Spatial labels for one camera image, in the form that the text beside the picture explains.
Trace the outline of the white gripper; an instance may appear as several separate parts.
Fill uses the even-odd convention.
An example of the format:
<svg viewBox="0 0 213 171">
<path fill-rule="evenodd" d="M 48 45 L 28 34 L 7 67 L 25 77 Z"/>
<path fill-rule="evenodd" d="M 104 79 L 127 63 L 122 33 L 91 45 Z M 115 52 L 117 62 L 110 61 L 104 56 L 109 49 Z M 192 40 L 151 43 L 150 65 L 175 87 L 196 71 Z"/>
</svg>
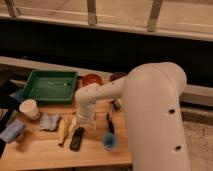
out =
<svg viewBox="0 0 213 171">
<path fill-rule="evenodd" d="M 76 128 L 76 126 L 78 125 L 89 125 L 91 129 L 95 130 L 96 129 L 96 123 L 95 123 L 95 117 L 94 115 L 90 115 L 90 116 L 83 116 L 80 114 L 77 114 L 76 117 L 73 117 L 70 126 L 69 126 L 69 130 L 68 130 L 68 135 L 72 134 L 73 130 Z"/>
</svg>

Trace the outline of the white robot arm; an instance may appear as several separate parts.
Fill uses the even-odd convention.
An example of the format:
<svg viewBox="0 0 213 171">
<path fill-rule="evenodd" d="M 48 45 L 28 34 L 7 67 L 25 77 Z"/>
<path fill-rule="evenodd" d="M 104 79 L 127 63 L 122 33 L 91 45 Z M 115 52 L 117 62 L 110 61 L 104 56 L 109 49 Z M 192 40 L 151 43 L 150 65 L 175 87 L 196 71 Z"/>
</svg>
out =
<svg viewBox="0 0 213 171">
<path fill-rule="evenodd" d="M 91 123 L 96 101 L 120 98 L 133 171 L 191 171 L 179 103 L 186 85 L 175 63 L 143 64 L 115 81 L 78 89 L 76 120 Z"/>
</svg>

